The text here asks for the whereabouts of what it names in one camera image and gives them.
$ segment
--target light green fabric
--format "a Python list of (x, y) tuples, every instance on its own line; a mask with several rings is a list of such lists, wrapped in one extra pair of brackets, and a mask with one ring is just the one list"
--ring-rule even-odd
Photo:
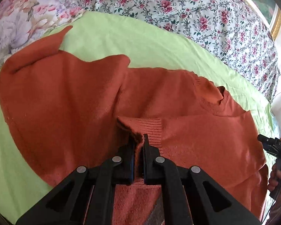
[[(261, 134), (273, 136), (270, 105), (248, 81), (191, 40), (140, 20), (88, 12), (73, 23), (60, 47), (85, 61), (125, 54), (130, 67), (163, 67), (194, 71), (225, 86), (250, 110)], [(269, 166), (273, 158), (268, 158)], [(50, 190), (16, 148), (0, 109), (0, 213), (16, 220)]]

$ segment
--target floral bedspread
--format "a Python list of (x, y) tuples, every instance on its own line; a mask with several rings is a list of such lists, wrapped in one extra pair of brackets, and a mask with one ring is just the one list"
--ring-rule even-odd
[(0, 67), (48, 29), (79, 18), (83, 9), (73, 0), (3, 0), (0, 3)]
[(243, 0), (75, 0), (184, 35), (250, 81), (271, 102), (279, 70), (268, 29)]

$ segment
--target framed picture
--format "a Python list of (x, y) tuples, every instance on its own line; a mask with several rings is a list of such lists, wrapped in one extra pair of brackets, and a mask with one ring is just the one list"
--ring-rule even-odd
[(274, 0), (245, 0), (271, 31), (275, 40), (281, 26), (281, 11)]

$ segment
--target orange sweater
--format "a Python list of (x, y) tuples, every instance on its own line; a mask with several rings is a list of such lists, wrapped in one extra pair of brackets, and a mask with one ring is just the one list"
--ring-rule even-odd
[[(66, 32), (10, 57), (0, 72), (0, 104), (31, 168), (55, 186), (77, 166), (112, 157), (142, 134), (176, 165), (198, 165), (258, 218), (267, 166), (250, 112), (223, 87), (185, 70), (131, 69), (117, 55), (91, 63), (59, 51)], [(159, 188), (117, 186), (113, 224), (142, 225)]]

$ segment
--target silver screw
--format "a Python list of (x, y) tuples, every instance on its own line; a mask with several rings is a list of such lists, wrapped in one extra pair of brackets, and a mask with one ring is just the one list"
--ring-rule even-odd
[(77, 167), (77, 172), (78, 173), (84, 173), (86, 171), (86, 167), (85, 166), (79, 166)]
[(193, 167), (191, 168), (191, 171), (192, 171), (193, 173), (199, 173), (199, 172), (201, 171), (201, 169), (200, 169), (198, 166), (193, 166)]
[(163, 162), (165, 162), (165, 159), (163, 157), (156, 157), (155, 161), (158, 163), (163, 163)]
[(120, 162), (121, 160), (122, 160), (122, 158), (119, 157), (119, 156), (115, 156), (115, 157), (112, 158), (113, 162)]

